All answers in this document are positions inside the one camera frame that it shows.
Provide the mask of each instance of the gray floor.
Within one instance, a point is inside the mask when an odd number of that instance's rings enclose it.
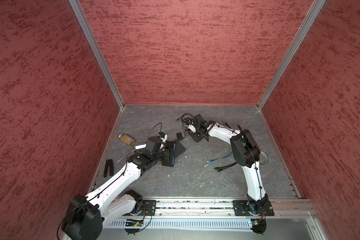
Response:
[[[260,166],[264,188],[270,198],[293,198],[296,195],[284,173],[263,123],[255,107],[252,106],[174,106],[174,105],[128,105],[122,116],[117,136],[125,133],[133,137],[136,142],[145,142],[149,131],[159,123],[163,123],[162,131],[168,135],[168,140],[175,140],[177,132],[184,132],[182,124],[176,121],[182,114],[201,114],[206,120],[222,123],[222,119],[232,128],[239,124],[243,129],[250,130],[261,151],[265,152],[269,161]],[[239,197],[245,198],[247,185],[243,170],[239,165],[216,172],[212,168],[225,166],[234,162],[233,156],[214,162],[204,167],[209,159],[223,155],[230,147],[217,138],[210,137],[196,143],[190,136],[181,141],[187,149],[174,167],[164,167],[160,164],[152,167],[137,181],[126,189],[133,189],[144,197]],[[129,146],[115,138],[108,158],[116,163],[127,155]],[[115,164],[115,171],[122,168],[125,159]],[[99,184],[108,178],[101,177]]]
[[[253,232],[233,231],[195,231],[176,229],[144,229],[136,235],[127,235],[124,229],[105,228],[98,240],[313,240],[305,219],[267,219],[267,230],[264,235]]]

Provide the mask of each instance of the red wall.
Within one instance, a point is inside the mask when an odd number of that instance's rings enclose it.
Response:
[[[127,104],[256,105],[312,0],[82,0]]]
[[[360,0],[327,0],[263,113],[329,238],[360,239]]]
[[[0,1],[0,239],[56,239],[117,112],[68,1]]]

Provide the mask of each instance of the black mounting plate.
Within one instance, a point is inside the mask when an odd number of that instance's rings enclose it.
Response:
[[[156,200],[144,200],[143,199],[143,207],[145,207],[145,209],[147,209],[147,210],[150,210],[151,213],[152,213],[152,216],[154,216],[155,215],[155,210],[156,210]],[[143,215],[143,211],[141,211],[137,215],[124,214],[124,216],[132,216],[132,217],[142,216],[142,215]]]
[[[245,210],[245,208],[243,206],[247,205],[248,200],[233,200],[233,209],[235,211],[235,216],[240,216],[240,217],[255,217],[254,215],[250,214],[249,211]],[[265,216],[274,216],[275,213],[273,212],[273,208],[271,206],[270,202],[267,202],[264,205],[264,211],[265,211]]]

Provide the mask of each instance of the robotic arm link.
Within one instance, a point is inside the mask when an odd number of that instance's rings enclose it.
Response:
[[[247,130],[234,130],[214,121],[206,122],[200,114],[193,117],[184,114],[182,123],[195,140],[216,137],[232,147],[235,161],[242,167],[248,186],[246,210],[251,215],[264,213],[264,206],[270,204],[259,173],[260,149],[252,134]],[[137,180],[158,161],[174,160],[174,146],[166,144],[167,135],[159,132],[150,137],[143,149],[136,150],[128,157],[124,167],[105,184],[88,193],[86,197],[77,195],[69,204],[61,229],[72,240],[95,240],[102,228],[124,214],[138,214],[142,210],[142,196],[130,190],[115,199],[128,185]]]

